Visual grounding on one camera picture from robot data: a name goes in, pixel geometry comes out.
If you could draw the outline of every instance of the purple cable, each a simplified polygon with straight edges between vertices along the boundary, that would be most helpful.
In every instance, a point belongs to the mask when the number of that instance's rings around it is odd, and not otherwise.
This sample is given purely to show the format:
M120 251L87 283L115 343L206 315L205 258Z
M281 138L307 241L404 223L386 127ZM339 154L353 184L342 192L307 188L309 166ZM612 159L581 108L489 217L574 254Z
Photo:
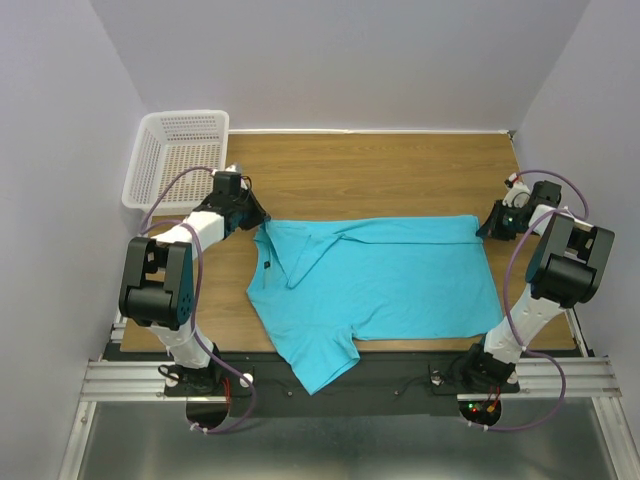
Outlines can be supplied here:
M586 220L589 217L589 204L587 203L587 199L582 194L580 189L576 187L573 184L573 182L571 182L568 178L558 173L551 172L549 170L538 170L538 169L522 170L521 172L516 173L516 177L525 175L527 173L541 173L541 174L550 175L552 177L556 177L562 180L564 183L569 185L574 192L576 192L576 194L578 195L578 197L580 197L580 200L582 201L582 205L584 206L584 217L579 217L577 215L574 215L574 216L580 220ZM531 226L527 229L527 231L522 235L522 237L520 238L520 241L518 242L518 245L513 250L513 254L511 255L511 259L509 260L509 265L507 266L507 271L504 275L504 284L502 286L502 301L504 303L505 316L507 317L507 321L509 322L509 327L511 328L511 333L513 333L513 338L515 338L516 342L518 342L518 345L520 345L520 347L526 347L526 345L522 341L522 337L518 333L518 329L516 328L515 323L513 322L513 317L511 316L511 306L509 305L509 279L511 278L511 271L513 270L513 264L515 263L515 260L518 254L520 253L520 251L522 250L524 242L527 240L527 238L531 236L531 234L533 233L533 231L538 225L540 225L545 219L547 219L548 217L550 217L555 213L566 215L567 213L570 213L570 212L567 212L566 210L560 210L560 209L550 210L548 212L545 212L535 222L533 222ZM530 357L543 358L545 360L549 360L558 369L558 373L560 374L560 382L561 382L560 395L558 396L558 401L554 405L554 407L544 417L542 417L539 420L536 420L535 422L529 423L527 425L522 425L519 427L487 427L487 430L490 430L492 432L521 432L524 430L529 430L531 428L538 427L543 423L545 423L546 421L548 421L549 419L551 419L556 413L558 413L558 411L560 410L560 407L562 407L562 404L564 403L564 398L567 392L567 377L560 363L558 363L558 361L555 358L553 358L550 355L547 355L546 353L534 352L528 349L525 349L524 353L526 353ZM485 428L484 426L475 424L475 423L472 423L471 425L476 426L478 428Z
M518 245L513 250L511 259L509 259L509 265L507 266L507 272L504 275L504 284L502 286L502 301L504 303L505 315L507 317L507 321L509 322L509 327L511 328L511 332L513 333L513 338L516 339L516 342L518 342L518 345L520 345L521 347L525 347L525 345L524 345L524 342L522 341L522 337L520 336L520 334L518 333L518 330L516 329L515 323L513 322L513 317L511 316L511 306L509 305L509 278L511 278L511 270L513 270L513 264L515 263L515 260L518 257L520 250L522 250L524 242L527 240L527 238L531 236L531 234L533 233L533 231L538 225L540 225L545 219L547 219L548 217L550 217L555 213L562 213L566 215L568 212L566 210L550 210L548 212L545 212L543 215L540 216L540 218L538 218L535 222L533 222L531 226L527 229L527 231L524 232L524 234L520 238L520 241L518 242ZM562 404L564 402L564 397L567 392L567 377L564 374L564 370L562 369L562 366L558 363L558 361L555 358L553 358L550 355L547 355L546 353L534 352L528 349L525 350L524 353L526 353L531 357L544 358L546 360L549 360L558 369L558 373L560 374L560 382L561 382L560 396L558 397L558 402L549 411L549 413L547 413L541 419L536 420L535 422L529 423L527 425L522 425L519 427L488 427L488 430L492 432L521 432L523 430L529 430L530 428L535 428L539 425L542 425L550 418L552 418L556 413L558 413L558 410L560 410L560 407L562 407ZM477 425L479 428L484 428L479 424L472 424L472 425Z
M198 343L200 348L202 348L202 350L204 350L206 352L206 354L209 355L211 360L213 360L215 363L217 363L219 366L221 366L222 368L224 368L228 372L231 372L233 375L235 375L239 379L244 380L245 383L249 386L249 391L251 392L251 403L249 404L249 407L242 414L242 416L238 420L233 422L231 425L227 425L226 427L223 427L223 428L217 428L217 429L209 430L209 429L204 429L204 428L200 427L196 423L191 423L191 426L193 428L195 428L196 430L198 430L198 431L200 431L200 432L202 432L202 433L204 433L206 435L213 435L213 434L218 434L218 433L227 433L227 432L230 432L231 430L234 430L235 428L239 427L241 424L243 424L251 416L251 413L255 409L257 401L258 401L258 393L256 392L256 388L253 386L253 382L252 381L250 381L247 377L245 377L242 372L239 372L238 370L233 368L231 365L229 365L228 363L226 363L222 359L216 357L213 354L213 352L211 350L209 350L209 348L207 348L207 346L204 344L204 342L202 341L200 336L195 332L195 328L196 328L196 309L198 307L198 299L200 298L200 287L202 286L202 272L204 270L204 260L203 260L203 257L202 257L202 246L200 245L200 239L198 238L197 232L195 231L195 229L191 225L189 225L188 223L182 223L180 220L164 220L162 222L158 222L158 223L155 223L155 224L151 225L147 229L143 230L141 232L141 234L144 235L145 233L149 232L151 229L156 228L156 227L160 227L160 226L163 226L163 225L179 225L179 226L187 229L189 231L189 233L191 234L191 238L193 239L193 243L194 243L194 245L196 247L196 252L198 254L198 276L197 276L197 279L196 279L196 291L195 291L195 294L194 294L194 297L193 297L193 313L191 314L191 320L190 320L191 329L194 331L193 335L194 335L194 338L195 338L196 342Z
M575 184L571 182L568 178L564 177L563 175L560 175L559 173L551 172L550 170L537 170L537 169L522 170L521 172L516 173L516 177L519 177L520 175L526 175L527 173L542 173L543 175L550 175L552 177L559 178L564 183L569 185L573 189L573 191L576 192L578 197L580 197L580 200L582 201L582 205L584 206L584 217L579 217L578 215L574 215L574 216L579 220L586 220L587 218L589 218L589 204L587 203L587 199L582 194L580 189L576 187Z
M200 336L195 332L195 327L196 327L196 309L198 307L198 299L200 298L200 287L202 286L202 272L204 271L204 260L203 260L203 257L202 257L202 245L200 245L200 239L198 238L198 234L195 231L195 229L189 224L182 223L182 221L180 221L180 220L164 220L164 221L155 223L155 224L151 225L150 227L147 227L147 224L149 223L149 219L153 215L153 212L158 207L158 205L160 205L160 202L167 195L169 190L171 190L171 187L173 187L181 177L183 177L187 173L193 172L195 170L205 170L205 171L207 171L209 173L213 172L213 169L210 168L210 167L191 167L191 168L187 168L186 170L183 170L182 172L180 172L173 180L171 180L169 185L166 186L166 188L158 196L158 198L155 201L155 203L151 206L149 211L143 217L142 222L140 222L140 234L144 235L144 234L148 233L150 230L152 230L152 229L154 229L156 227L163 226L163 225L174 225L174 226L175 225L180 225L180 226L184 227L185 229L187 229L189 231L189 233L191 233L191 238L193 239L193 243L194 243L194 245L196 247L196 252L197 252L197 255L198 255L198 276L197 276L197 280L196 280L196 289L195 289L196 291L195 291L194 298L193 298L193 314L191 315L191 320L190 320L191 329L194 330L194 334L193 334L194 338L196 340L196 343L200 346L200 348L202 348L202 350L205 351L205 353L207 355L209 355L211 360L213 360L216 364L218 364L219 366L221 366L222 368L224 368L228 372L231 372L236 377L244 380L245 383L249 386L249 391L251 392L251 403L249 404L249 407L244 412L242 417L240 417L237 421L233 422L231 425L228 425L228 426L223 427L223 428L215 429L215 430L208 430L208 429L205 430L205 429L203 429L202 427L200 427L197 424L193 424L193 423L191 424L191 426L194 427L196 430L201 431L201 432L203 432L203 433L208 435L208 434L217 434L217 433L227 433L227 432L230 432L231 430L239 427L242 423L244 423L251 416L251 413L253 412L253 410L256 407L256 404L257 404L257 401L258 401L258 393L256 392L256 388L254 387L253 382L249 381L249 379L247 377L245 377L242 372L239 372L238 370L233 368L228 363L226 363L223 360L221 360L220 358L216 357L213 354L213 352L207 348L207 346L204 344L204 342L202 341Z
M169 193L169 190L171 190L171 187L173 187L176 184L176 182L180 180L180 178L184 177L187 173L194 172L196 170L206 170L209 173L213 172L213 168L210 168L210 167L190 167L190 168L187 168L186 170L183 170L178 175L176 175L176 178L171 180L171 183L169 183L169 185L166 186L166 188L162 191L162 193L158 195L158 198L155 201L155 203L151 205L151 208L149 209L149 211L142 218L142 222L140 222L140 230L146 230L147 232L149 231L149 229L147 228L149 219L151 218L151 215L153 214L155 209L158 208L158 205L160 205L160 202L162 201L162 199L167 195L167 193Z

